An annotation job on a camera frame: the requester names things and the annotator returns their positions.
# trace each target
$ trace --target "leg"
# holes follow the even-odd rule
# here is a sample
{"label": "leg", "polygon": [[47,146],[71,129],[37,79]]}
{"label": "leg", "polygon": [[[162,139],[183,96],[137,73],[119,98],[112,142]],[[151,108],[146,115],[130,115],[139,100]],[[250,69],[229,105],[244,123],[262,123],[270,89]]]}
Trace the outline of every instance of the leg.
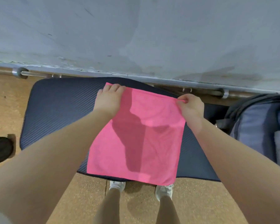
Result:
{"label": "leg", "polygon": [[157,186],[156,197],[160,201],[160,208],[157,216],[156,224],[180,224],[177,212],[172,202],[172,187],[169,186]]}
{"label": "leg", "polygon": [[124,190],[125,182],[110,181],[110,189],[103,202],[98,207],[93,218],[94,224],[120,224],[119,199]]}

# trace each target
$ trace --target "pink cloth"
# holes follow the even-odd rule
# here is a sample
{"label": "pink cloth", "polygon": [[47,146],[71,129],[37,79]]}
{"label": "pink cloth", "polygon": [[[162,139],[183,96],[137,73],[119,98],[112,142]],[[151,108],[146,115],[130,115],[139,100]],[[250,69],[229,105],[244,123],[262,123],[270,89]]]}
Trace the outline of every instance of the pink cloth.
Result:
{"label": "pink cloth", "polygon": [[173,184],[185,125],[175,101],[127,88],[119,112],[90,147],[87,173]]}

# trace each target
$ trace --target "speckled tan floor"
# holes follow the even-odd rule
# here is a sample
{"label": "speckled tan floor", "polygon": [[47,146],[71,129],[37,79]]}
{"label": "speckled tan floor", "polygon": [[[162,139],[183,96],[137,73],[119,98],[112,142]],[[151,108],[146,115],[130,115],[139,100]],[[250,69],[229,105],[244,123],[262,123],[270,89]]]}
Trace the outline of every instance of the speckled tan floor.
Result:
{"label": "speckled tan floor", "polygon": [[[0,75],[0,136],[15,134],[19,139],[29,93],[37,80]],[[17,142],[16,155],[19,152]],[[105,196],[106,184],[109,186],[106,180],[76,174],[48,223],[92,223]],[[182,223],[246,223],[219,182],[179,178],[175,182],[173,202]],[[154,223],[158,208],[154,186],[128,182],[120,200],[121,223]]]}

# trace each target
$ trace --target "gray backpack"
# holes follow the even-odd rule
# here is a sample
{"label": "gray backpack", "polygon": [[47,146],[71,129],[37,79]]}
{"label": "gray backpack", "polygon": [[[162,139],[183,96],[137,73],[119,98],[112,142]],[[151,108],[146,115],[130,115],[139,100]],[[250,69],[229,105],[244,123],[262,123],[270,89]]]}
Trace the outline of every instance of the gray backpack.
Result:
{"label": "gray backpack", "polygon": [[274,133],[280,130],[277,112],[280,94],[261,94],[230,106],[217,127],[276,162]]}

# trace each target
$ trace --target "person's right arm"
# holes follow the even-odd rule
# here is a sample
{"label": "person's right arm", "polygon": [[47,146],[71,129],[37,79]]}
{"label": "person's right arm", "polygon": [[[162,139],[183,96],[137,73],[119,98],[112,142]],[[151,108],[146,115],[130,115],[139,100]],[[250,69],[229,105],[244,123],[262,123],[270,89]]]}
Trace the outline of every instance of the person's right arm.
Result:
{"label": "person's right arm", "polygon": [[216,174],[249,223],[280,223],[280,167],[203,118],[200,98],[178,105]]}

